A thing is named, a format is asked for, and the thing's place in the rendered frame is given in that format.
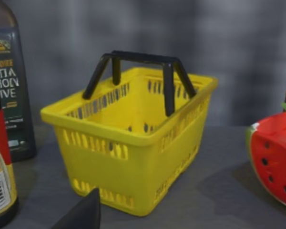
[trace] watermelon-shaped object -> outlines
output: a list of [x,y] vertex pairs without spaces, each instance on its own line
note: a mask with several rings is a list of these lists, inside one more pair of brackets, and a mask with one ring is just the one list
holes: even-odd
[[250,126],[246,132],[246,144],[260,182],[286,205],[286,112]]

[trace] bottle base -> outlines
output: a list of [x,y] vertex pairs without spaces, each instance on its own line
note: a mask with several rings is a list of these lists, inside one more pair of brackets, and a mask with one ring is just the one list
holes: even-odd
[[0,214],[0,228],[8,225],[16,216],[18,212],[19,201],[18,198],[15,200],[15,203],[5,212]]
[[35,157],[37,155],[37,150],[36,148],[34,148],[34,149],[27,149],[24,151],[11,151],[10,155],[13,163],[26,161]]

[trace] gray curtain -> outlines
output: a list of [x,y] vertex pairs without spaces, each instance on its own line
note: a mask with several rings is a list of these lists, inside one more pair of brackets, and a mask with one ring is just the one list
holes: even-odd
[[22,37],[34,122],[83,89],[114,49],[178,56],[215,76],[208,125],[249,125],[281,111],[286,0],[6,0]]

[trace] yellow shopping basket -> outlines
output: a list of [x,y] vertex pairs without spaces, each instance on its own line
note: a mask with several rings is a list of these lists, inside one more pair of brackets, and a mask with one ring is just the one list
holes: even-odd
[[[99,83],[109,60],[112,80]],[[121,74],[121,60],[163,70]],[[177,58],[113,51],[85,91],[43,108],[41,116],[54,126],[76,193],[98,187],[103,204],[146,216],[193,161],[216,87],[215,78],[188,76]]]

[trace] tabletop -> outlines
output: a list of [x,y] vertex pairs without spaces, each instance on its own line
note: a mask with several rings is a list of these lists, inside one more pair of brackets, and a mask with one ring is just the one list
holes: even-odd
[[[15,163],[14,171],[20,210],[5,229],[49,229],[81,200],[53,132],[38,156]],[[162,228],[286,229],[286,207],[262,188],[249,164],[244,127],[206,127],[195,161],[149,216],[102,205],[101,229]]]

